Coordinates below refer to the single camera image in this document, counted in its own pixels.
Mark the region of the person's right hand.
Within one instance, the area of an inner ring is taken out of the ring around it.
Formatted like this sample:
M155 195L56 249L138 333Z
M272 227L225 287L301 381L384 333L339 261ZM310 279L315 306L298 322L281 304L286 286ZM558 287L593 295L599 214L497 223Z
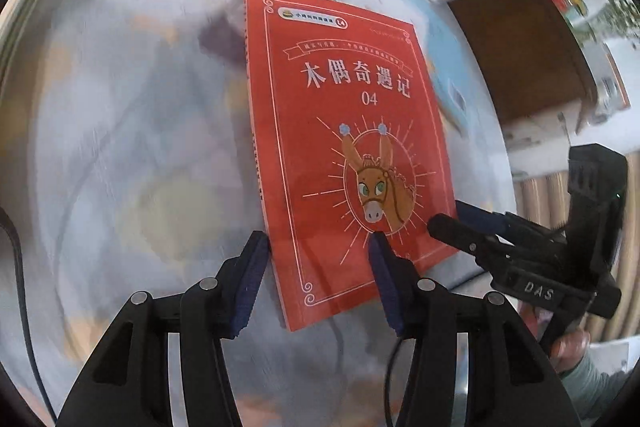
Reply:
M555 340L549 359L556 373L572 371L585 356L591 337L585 329L576 329Z

